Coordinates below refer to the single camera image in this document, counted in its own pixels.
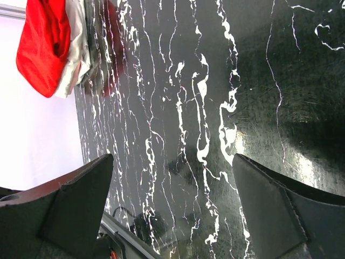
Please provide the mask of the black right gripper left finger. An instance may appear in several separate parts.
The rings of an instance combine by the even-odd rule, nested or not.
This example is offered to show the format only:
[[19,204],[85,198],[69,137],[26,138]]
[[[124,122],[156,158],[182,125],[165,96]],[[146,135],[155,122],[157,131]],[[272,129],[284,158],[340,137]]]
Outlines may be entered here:
[[92,258],[113,156],[24,190],[1,189],[1,258]]

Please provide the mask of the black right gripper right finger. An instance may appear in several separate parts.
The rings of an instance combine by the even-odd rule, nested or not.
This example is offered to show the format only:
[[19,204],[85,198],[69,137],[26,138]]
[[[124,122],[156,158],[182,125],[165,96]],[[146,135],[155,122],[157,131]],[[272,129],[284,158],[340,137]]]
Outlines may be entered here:
[[233,173],[257,258],[344,258],[344,197],[236,154]]

